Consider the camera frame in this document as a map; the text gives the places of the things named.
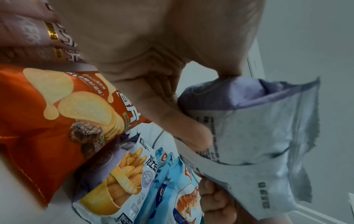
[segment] orange snack bag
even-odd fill
[[[98,72],[0,64],[0,144],[49,203],[66,176],[143,118]]]

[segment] purple circle badge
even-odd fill
[[[153,180],[153,174],[151,171],[147,170],[145,172],[143,172],[143,178],[141,180],[141,186],[143,186],[143,188],[147,188],[150,184],[150,182]]]

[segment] snack bag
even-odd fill
[[[198,183],[178,157],[158,189],[148,224],[199,224],[202,218]]]
[[[79,62],[86,63],[79,51],[49,47],[0,47],[0,62],[43,63]]]
[[[97,72],[0,64],[0,144],[48,203],[69,173],[142,122]]]
[[[136,224],[145,224],[148,222],[150,210],[155,202],[157,191],[159,190],[162,182],[165,180],[167,172],[175,160],[173,153],[167,154],[162,148],[159,148],[155,155],[157,159],[155,180],[135,220]]]
[[[47,0],[4,0],[0,11],[57,23],[59,19]]]
[[[73,208],[92,224],[132,224],[157,169],[155,151],[141,135],[109,144],[84,172]]]
[[[179,106],[210,128],[213,145],[199,155],[175,140],[178,152],[258,220],[296,210],[312,199],[302,160],[319,135],[319,86],[229,77],[188,87]]]
[[[0,12],[0,46],[57,46],[77,50],[77,44],[57,23]]]

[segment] gray wall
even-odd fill
[[[353,224],[354,1],[268,0],[258,43],[267,79],[321,76],[317,147],[305,158],[318,212]]]

